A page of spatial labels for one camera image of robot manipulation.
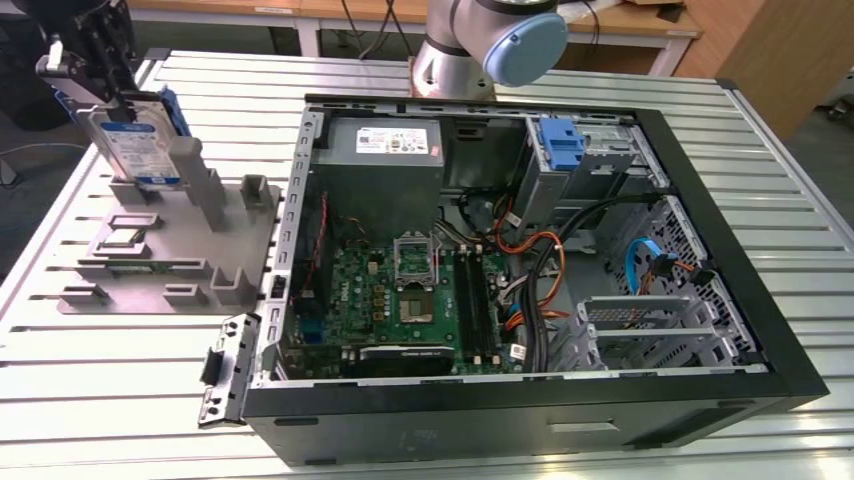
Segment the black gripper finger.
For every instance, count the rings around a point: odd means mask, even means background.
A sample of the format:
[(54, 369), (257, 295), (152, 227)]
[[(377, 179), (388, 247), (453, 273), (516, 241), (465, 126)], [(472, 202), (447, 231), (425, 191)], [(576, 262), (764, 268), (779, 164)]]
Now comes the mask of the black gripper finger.
[(136, 112), (127, 99), (127, 93), (133, 93), (139, 90), (132, 70), (135, 61), (135, 52), (100, 53), (101, 70), (108, 92), (105, 107), (110, 120), (116, 122), (136, 121)]

